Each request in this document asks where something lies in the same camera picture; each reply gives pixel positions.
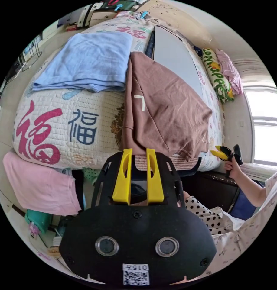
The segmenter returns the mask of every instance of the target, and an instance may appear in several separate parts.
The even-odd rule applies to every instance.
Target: folded blue cloth
[[[33,91],[124,91],[132,36],[125,32],[72,36],[33,84]]]

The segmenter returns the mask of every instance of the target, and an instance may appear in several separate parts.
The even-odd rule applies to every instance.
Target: screw
[[[141,218],[142,217],[142,213],[140,211],[134,211],[132,216],[134,218]]]
[[[74,260],[71,257],[66,257],[66,261],[70,264],[74,264]]]
[[[200,262],[200,266],[205,267],[208,263],[209,263],[209,259],[208,259],[208,258],[204,258],[204,259]]]

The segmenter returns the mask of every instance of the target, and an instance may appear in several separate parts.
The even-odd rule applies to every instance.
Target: qr code
[[[133,286],[150,285],[148,271],[123,271],[123,284]]]

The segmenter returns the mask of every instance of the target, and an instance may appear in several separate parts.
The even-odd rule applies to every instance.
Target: curtain
[[[277,172],[276,168],[251,163],[244,163],[240,168],[249,178],[263,182]]]
[[[275,86],[275,83],[267,70],[266,66],[260,59],[236,59],[232,61],[237,68],[243,86]]]

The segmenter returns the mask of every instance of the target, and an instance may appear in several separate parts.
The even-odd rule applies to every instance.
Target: window
[[[277,90],[244,88],[254,122],[254,163],[277,167]]]

